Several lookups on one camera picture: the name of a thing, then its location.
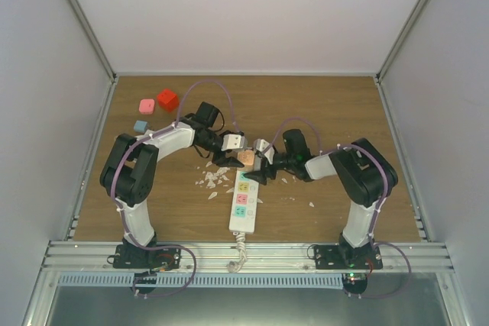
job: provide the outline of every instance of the white wall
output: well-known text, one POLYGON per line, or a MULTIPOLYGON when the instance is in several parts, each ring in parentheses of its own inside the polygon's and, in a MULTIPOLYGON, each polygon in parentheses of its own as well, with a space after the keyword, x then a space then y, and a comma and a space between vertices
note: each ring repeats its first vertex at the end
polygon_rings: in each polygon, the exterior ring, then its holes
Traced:
POLYGON ((434 240, 487 324, 489 2, 432 0, 384 80, 434 240))
POLYGON ((118 73, 376 73, 416 0, 79 0, 118 73))
POLYGON ((0 324, 60 239, 108 86, 65 0, 0 0, 0 324))

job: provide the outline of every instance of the coiled white cord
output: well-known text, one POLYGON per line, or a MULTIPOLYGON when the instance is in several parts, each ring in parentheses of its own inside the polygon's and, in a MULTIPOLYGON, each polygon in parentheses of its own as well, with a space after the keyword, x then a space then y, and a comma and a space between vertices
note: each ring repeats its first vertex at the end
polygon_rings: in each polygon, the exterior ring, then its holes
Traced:
POLYGON ((230 273, 237 273, 246 261, 248 257, 246 255, 246 234, 243 232, 238 232, 236 234, 236 250, 239 252, 239 261, 229 261, 227 268, 230 273))

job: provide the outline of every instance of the robotic arm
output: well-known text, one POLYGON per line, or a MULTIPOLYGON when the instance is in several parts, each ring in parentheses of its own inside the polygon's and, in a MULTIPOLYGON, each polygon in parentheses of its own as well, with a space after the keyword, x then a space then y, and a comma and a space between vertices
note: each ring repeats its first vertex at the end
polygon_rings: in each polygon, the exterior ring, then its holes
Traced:
MULTIPOLYGON (((128 230, 139 244, 153 247, 157 242, 147 212, 147 197, 153 187, 156 165, 164 157, 177 150, 194 146, 196 149, 200 147, 213 153, 212 162, 217 166, 243 167, 235 157, 227 157, 227 153, 246 148, 246 138, 242 133, 233 134, 231 131, 225 131, 218 135, 216 131, 211 130, 210 127, 214 125, 218 115, 219 110, 215 106, 203 102, 197 113, 181 118, 176 127, 173 123, 173 129, 165 134, 153 137, 153 131, 147 131, 145 135, 138 137, 122 134, 115 140, 100 176, 100 184, 108 195, 115 171, 125 152, 137 140, 150 137, 137 146, 128 157, 129 162, 135 161, 134 166, 125 164, 122 167, 115 186, 116 200, 121 204, 120 210, 125 212, 128 230)), ((157 258, 161 253, 158 251, 145 251, 136 247, 128 233, 125 233, 122 242, 114 256, 114 267, 160 267, 161 260, 157 258)))
MULTIPOLYGON (((256 149, 265 152, 263 155, 267 159, 261 161, 259 170, 246 173, 245 176, 266 185, 267 179, 276 178, 279 169, 295 175, 304 182, 338 175, 351 199, 350 212, 336 249, 341 257, 341 264, 338 264, 338 261, 326 263, 334 263, 337 269, 345 266, 353 268, 364 265, 365 259, 372 255, 375 258, 374 250, 369 244, 369 232, 376 217, 374 213, 378 200, 384 190, 384 181, 378 168, 368 157, 353 149, 335 150, 315 157, 310 153, 306 140, 298 129, 284 132, 283 141, 285 153, 278 153, 275 147, 265 150, 269 144, 264 140, 260 142, 256 149)), ((398 182, 396 171, 367 139, 361 138, 352 144, 363 148, 379 162, 387 177, 389 196, 398 182)))

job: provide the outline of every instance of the brown surface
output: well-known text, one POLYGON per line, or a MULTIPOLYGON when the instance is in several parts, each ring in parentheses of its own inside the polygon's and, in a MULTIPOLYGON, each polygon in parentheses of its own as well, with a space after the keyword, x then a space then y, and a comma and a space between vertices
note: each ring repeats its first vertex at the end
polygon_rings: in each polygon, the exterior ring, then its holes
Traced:
MULTIPOLYGON (((93 166, 76 240, 121 240, 120 217, 103 188, 99 174, 117 135, 127 132, 136 120, 149 121, 153 129, 167 126, 172 118, 158 106, 153 115, 140 115, 139 101, 156 98, 164 88, 172 89, 180 98, 199 77, 123 77, 115 90, 105 130, 93 166)), ((389 127, 377 89, 370 78, 335 77, 220 77, 229 89, 240 128, 248 142, 258 137, 271 140, 280 123, 292 115, 312 121, 321 134, 324 148, 349 143, 366 137, 392 163, 400 174, 400 184, 389 197, 375 232, 378 240, 418 241, 413 210, 395 153, 389 127)), ((196 111, 201 101, 218 106, 232 130, 225 94, 214 84, 198 86, 189 95, 184 113, 196 111)), ((306 135, 313 153, 316 139, 310 128, 297 122, 306 135)), ((277 147, 283 149, 283 142, 277 147)), ((161 240, 231 241, 228 221, 235 174, 228 174, 215 189, 196 186, 204 178, 204 160, 194 149, 181 150, 160 162, 148 199, 151 222, 161 240), (211 192, 219 194, 208 200, 211 192)), ((294 182, 286 173, 262 186, 258 204, 255 234, 249 241, 336 241, 345 226, 349 199, 337 177, 316 182, 294 182), (286 177, 288 183, 282 182, 286 177)))

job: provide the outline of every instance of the orange block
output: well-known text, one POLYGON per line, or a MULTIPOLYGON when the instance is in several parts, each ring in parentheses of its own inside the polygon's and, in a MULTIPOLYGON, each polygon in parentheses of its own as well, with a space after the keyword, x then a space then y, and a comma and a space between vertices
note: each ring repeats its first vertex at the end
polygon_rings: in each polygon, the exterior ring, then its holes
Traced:
POLYGON ((172 112, 180 103, 176 93, 170 89, 164 89, 162 93, 157 96, 157 100, 160 107, 168 112, 172 112))

